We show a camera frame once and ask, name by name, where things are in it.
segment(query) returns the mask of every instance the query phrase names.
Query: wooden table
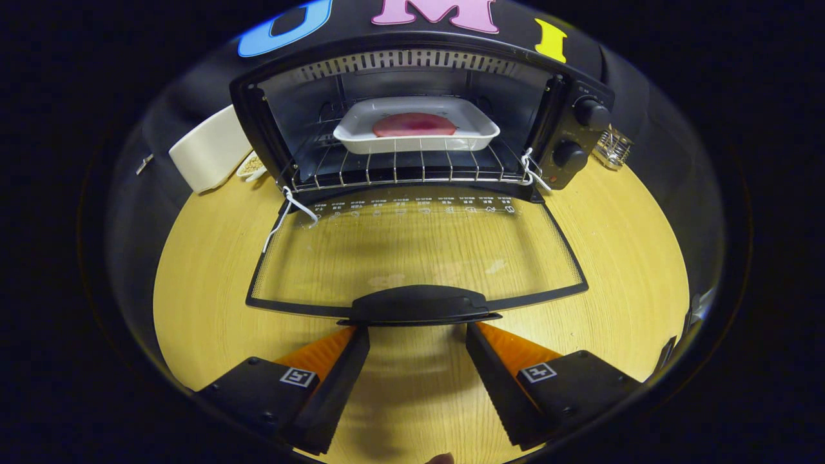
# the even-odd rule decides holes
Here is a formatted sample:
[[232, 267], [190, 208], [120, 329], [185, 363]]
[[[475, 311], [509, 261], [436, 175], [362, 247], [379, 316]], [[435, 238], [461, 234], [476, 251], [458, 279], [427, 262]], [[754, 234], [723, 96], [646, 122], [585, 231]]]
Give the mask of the wooden table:
[[[585, 348], [643, 381], [665, 342], [681, 333], [689, 305], [685, 265], [664, 214], [628, 167], [612, 172], [596, 160], [545, 200], [590, 289], [509, 310], [492, 325], [562, 354]], [[154, 321], [167, 365], [195, 391], [246, 357], [276, 359], [340, 329], [335, 320], [244, 303], [282, 202], [272, 178], [233, 177], [193, 194], [172, 228]], [[323, 264], [325, 257], [301, 259]], [[508, 442], [459, 329], [371, 328], [370, 346], [320, 460], [423, 463], [452, 452], [458, 463], [492, 464], [526, 454]]]

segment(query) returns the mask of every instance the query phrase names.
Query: black background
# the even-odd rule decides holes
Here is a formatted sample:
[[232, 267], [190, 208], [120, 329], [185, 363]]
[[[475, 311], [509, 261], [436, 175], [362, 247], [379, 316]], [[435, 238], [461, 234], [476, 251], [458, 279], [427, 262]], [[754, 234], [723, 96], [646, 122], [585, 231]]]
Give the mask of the black background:
[[[87, 164], [107, 137], [137, 121], [205, 51], [282, 3], [27, 2], [2, 14], [12, 64], [4, 225], [20, 234], [7, 239], [4, 260], [12, 290], [4, 309], [15, 316], [4, 339], [21, 371], [4, 382], [13, 462], [279, 461], [143, 375], [140, 356], [118, 354], [98, 328], [95, 314], [105, 316], [83, 295], [76, 218]], [[559, 461], [812, 462], [823, 440], [813, 418], [821, 385], [812, 319], [822, 301], [806, 263], [822, 248], [822, 209], [813, 208], [822, 162], [803, 140], [823, 121], [813, 88], [823, 82], [817, 18], [802, 2], [633, 3], [543, 9], [639, 67], [695, 122], [709, 151], [741, 160], [753, 204], [752, 272], [728, 336], [681, 392], [573, 443]]]

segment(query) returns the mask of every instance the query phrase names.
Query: pink food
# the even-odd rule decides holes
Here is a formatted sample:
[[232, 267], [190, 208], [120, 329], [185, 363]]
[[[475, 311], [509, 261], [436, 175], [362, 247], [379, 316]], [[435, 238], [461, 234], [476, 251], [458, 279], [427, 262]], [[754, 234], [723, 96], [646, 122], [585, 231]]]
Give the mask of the pink food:
[[379, 137], [405, 135], [453, 135], [455, 125], [449, 119], [426, 113], [401, 113], [387, 116], [372, 126]]

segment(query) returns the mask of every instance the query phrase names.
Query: finger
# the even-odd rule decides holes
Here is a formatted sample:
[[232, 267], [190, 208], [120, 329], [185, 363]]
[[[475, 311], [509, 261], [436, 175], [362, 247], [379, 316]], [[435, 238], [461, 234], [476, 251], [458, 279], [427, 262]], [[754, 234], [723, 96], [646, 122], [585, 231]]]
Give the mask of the finger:
[[453, 453], [446, 452], [433, 457], [431, 460], [427, 461], [427, 464], [455, 464], [455, 459], [453, 458]]

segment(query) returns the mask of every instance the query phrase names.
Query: blue letter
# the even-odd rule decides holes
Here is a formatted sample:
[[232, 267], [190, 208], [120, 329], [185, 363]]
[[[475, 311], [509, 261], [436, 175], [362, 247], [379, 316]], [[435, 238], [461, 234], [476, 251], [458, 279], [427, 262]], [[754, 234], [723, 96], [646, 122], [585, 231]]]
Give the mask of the blue letter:
[[332, 10], [332, 0], [315, 0], [314, 2], [305, 3], [299, 8], [304, 7], [307, 9], [304, 22], [292, 31], [284, 32], [277, 36], [270, 34], [272, 25], [279, 17], [283, 16], [279, 15], [244, 33], [241, 36], [240, 43], [238, 43], [238, 54], [245, 58], [258, 56], [279, 49], [284, 45], [291, 44], [296, 40], [301, 40], [312, 34], [329, 19], [329, 12]]

